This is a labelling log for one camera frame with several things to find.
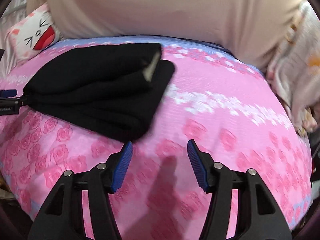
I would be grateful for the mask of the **black pants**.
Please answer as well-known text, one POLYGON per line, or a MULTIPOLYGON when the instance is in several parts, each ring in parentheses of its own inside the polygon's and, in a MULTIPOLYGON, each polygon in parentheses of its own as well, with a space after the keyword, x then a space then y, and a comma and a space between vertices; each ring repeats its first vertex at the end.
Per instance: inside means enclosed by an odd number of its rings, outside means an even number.
POLYGON ((74 48, 41 67, 23 94, 38 112, 134 142, 148 132, 174 72, 159 43, 74 48))

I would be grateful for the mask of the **white cat face pillow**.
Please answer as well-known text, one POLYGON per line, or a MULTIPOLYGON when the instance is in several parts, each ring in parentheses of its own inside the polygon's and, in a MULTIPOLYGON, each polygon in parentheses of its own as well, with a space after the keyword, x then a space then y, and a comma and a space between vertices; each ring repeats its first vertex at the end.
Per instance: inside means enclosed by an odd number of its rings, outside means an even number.
POLYGON ((18 63, 25 63, 62 38, 47 3, 8 30, 8 38, 18 63))

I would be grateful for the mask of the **white satin curtain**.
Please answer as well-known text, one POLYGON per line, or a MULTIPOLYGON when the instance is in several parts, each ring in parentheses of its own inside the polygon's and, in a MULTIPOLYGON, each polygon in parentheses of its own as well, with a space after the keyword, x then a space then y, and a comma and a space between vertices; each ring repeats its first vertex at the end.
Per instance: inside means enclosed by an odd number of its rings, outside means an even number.
POLYGON ((16 66, 16 57, 7 35, 8 30, 26 17, 27 0, 11 0, 1 17, 1 79, 4 79, 16 66))

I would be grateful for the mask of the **pink rose bed sheet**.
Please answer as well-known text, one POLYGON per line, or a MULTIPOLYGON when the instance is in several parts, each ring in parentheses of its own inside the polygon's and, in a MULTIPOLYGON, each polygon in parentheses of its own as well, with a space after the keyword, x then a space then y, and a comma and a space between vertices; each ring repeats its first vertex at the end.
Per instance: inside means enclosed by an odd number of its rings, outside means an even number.
MULTIPOLYGON (((232 170, 257 170, 295 228, 311 204, 309 145, 259 70, 224 51, 151 36, 64 40, 14 68, 1 89, 21 92, 45 63, 72 48, 144 42, 161 43, 176 69, 153 126, 133 147, 122 187, 110 197, 123 239, 199 238, 210 195, 191 168, 190 139, 232 170)), ((121 147, 28 107, 1 117, 1 172, 31 218, 63 171, 90 170, 121 147)))

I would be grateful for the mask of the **floral cream blanket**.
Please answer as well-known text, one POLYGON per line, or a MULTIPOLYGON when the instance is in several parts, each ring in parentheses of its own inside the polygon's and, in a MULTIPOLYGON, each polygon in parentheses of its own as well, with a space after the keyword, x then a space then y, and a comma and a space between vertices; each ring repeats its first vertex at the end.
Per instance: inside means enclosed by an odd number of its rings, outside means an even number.
POLYGON ((300 3, 267 80, 299 135, 319 128, 319 19, 309 2, 300 3))

